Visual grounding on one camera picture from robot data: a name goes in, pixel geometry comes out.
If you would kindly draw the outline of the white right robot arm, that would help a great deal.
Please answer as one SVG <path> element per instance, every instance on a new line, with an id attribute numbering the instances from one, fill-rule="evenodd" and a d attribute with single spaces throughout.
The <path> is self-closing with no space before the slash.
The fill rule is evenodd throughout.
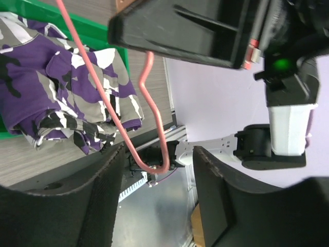
<path id="1" fill-rule="evenodd" d="M 328 54 L 328 1 L 117 1 L 108 41 L 138 51 L 229 69 L 265 84 L 269 123 L 203 142 L 168 142 L 171 164 L 203 147 L 252 170 L 299 168 L 317 104 L 316 57 Z"/>

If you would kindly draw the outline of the purple camouflage trousers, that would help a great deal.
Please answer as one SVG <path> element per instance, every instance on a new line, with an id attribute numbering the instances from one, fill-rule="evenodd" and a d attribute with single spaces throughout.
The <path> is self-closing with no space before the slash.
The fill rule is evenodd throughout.
<path id="1" fill-rule="evenodd" d="M 1 13 L 1 120 L 37 150 L 69 140 L 89 154 L 118 133 L 76 44 L 11 12 Z"/>

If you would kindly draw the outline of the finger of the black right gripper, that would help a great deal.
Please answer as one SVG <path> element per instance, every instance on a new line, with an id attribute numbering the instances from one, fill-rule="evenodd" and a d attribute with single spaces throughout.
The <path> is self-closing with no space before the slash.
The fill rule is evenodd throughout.
<path id="1" fill-rule="evenodd" d="M 264 1 L 133 1 L 108 24 L 109 43 L 231 69 L 251 67 Z"/>

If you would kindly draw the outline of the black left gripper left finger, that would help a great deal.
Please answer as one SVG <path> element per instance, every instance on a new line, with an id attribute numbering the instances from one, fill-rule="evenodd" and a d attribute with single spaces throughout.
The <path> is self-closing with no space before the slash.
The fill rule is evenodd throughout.
<path id="1" fill-rule="evenodd" d="M 43 189 L 1 187 L 1 246 L 111 246 L 124 163 L 115 145 Z"/>

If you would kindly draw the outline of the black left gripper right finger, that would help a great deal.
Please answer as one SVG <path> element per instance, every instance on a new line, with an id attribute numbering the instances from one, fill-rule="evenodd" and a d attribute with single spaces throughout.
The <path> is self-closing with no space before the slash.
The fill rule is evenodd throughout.
<path id="1" fill-rule="evenodd" d="M 203 147 L 193 167 L 206 246 L 328 246 L 328 178 L 278 188 Z"/>

